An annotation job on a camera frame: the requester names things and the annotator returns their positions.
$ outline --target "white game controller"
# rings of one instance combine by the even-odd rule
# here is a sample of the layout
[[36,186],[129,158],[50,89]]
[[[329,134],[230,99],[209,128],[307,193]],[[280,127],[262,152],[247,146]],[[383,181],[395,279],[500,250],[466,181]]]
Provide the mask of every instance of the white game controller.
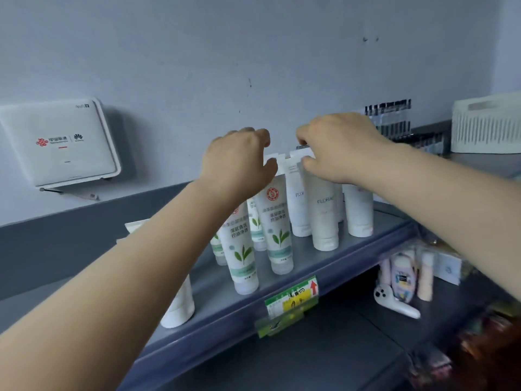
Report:
[[374,300],[383,307],[394,310],[411,318],[418,319],[421,316],[419,310],[396,299],[392,292],[391,286],[388,284],[379,284],[376,286],[374,289]]

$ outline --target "green leaf graphic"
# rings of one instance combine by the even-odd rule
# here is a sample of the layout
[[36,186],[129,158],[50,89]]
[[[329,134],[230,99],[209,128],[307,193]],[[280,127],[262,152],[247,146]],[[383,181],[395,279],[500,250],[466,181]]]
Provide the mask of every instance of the green leaf graphic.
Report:
[[284,233],[282,235],[282,238],[280,239],[280,243],[282,244],[282,242],[287,239],[288,237],[290,237],[290,231],[288,230],[286,233]]
[[250,247],[250,248],[248,248],[248,249],[246,250],[246,252],[244,253],[244,257],[243,257],[243,259],[245,260],[246,257],[247,257],[248,255],[251,254],[251,252],[252,252],[252,248]]

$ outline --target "wall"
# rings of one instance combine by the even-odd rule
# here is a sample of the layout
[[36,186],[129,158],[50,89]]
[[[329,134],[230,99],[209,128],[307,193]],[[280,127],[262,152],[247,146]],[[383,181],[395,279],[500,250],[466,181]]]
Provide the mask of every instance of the wall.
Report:
[[[2,0],[0,104],[95,96],[125,173],[102,200],[197,177],[210,140],[413,98],[414,124],[490,92],[499,0]],[[0,132],[0,225],[89,204],[37,192]]]
[[492,92],[521,91],[521,0],[503,0]]

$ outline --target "price tag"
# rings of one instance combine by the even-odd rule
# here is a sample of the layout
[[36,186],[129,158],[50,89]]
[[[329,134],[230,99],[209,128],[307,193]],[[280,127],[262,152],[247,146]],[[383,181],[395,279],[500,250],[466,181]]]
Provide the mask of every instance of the price tag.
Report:
[[270,319],[283,315],[311,298],[318,296],[317,278],[314,276],[265,301]]

